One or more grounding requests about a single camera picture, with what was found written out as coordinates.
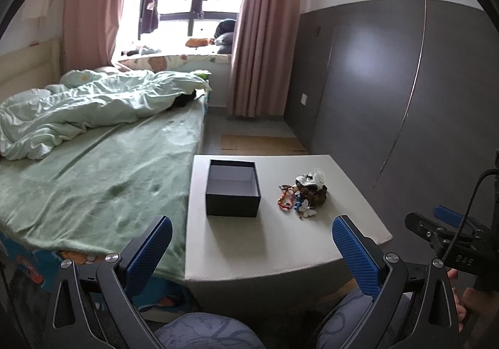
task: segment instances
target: silver bolt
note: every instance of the silver bolt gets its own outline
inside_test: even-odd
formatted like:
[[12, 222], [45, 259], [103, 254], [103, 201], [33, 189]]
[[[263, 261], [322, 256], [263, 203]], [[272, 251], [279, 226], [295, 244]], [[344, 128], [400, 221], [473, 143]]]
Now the silver bolt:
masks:
[[63, 260], [61, 262], [61, 267], [62, 268], [68, 268], [69, 266], [71, 266], [73, 262], [71, 261], [71, 259], [66, 259], [66, 260]]
[[385, 259], [390, 263], [396, 263], [399, 261], [399, 257], [395, 253], [387, 253]]
[[435, 266], [436, 268], [442, 268], [443, 267], [443, 261], [441, 261], [440, 259], [433, 259], [433, 266]]
[[109, 253], [106, 256], [106, 262], [114, 263], [115, 261], [117, 261], [119, 259], [119, 257], [120, 257], [120, 255], [118, 253]]

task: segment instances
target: green object on bed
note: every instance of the green object on bed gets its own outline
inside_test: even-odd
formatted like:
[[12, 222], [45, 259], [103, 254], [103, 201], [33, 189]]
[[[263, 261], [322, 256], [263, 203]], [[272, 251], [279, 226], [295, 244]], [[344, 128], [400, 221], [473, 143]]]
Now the green object on bed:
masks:
[[206, 95], [133, 124], [95, 128], [43, 160], [0, 160], [0, 232], [28, 247], [121, 252], [157, 215], [173, 239], [155, 275], [183, 283], [191, 168]]
[[47, 87], [49, 96], [0, 104], [0, 153], [9, 160], [43, 159], [87, 128], [150, 117], [171, 107], [181, 94], [209, 91], [201, 78], [206, 73], [201, 73], [143, 70], [108, 76], [70, 71], [57, 89]]

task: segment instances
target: pink curtain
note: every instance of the pink curtain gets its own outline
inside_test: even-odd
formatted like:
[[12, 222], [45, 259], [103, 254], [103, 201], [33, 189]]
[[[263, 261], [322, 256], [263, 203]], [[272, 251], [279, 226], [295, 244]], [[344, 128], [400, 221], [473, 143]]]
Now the pink curtain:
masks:
[[235, 29], [228, 112], [283, 115], [300, 0], [243, 0]]
[[111, 65], [123, 0], [64, 0], [65, 71]]

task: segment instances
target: pants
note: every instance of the pants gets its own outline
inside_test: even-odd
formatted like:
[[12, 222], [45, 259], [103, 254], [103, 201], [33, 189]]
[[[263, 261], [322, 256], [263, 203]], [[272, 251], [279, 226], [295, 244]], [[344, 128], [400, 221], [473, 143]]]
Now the pants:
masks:
[[[360, 288], [351, 291], [335, 308], [317, 338], [316, 349], [338, 349], [372, 302]], [[380, 347], [390, 347], [409, 299], [402, 296]], [[242, 322], [204, 312], [188, 313], [156, 331], [166, 349], [265, 349], [256, 334]]]

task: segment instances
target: black box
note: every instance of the black box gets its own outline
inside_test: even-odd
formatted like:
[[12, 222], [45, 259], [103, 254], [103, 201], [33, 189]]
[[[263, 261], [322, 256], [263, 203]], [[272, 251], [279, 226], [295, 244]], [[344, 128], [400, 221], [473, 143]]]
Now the black box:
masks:
[[255, 218], [260, 198], [254, 162], [211, 160], [206, 215]]

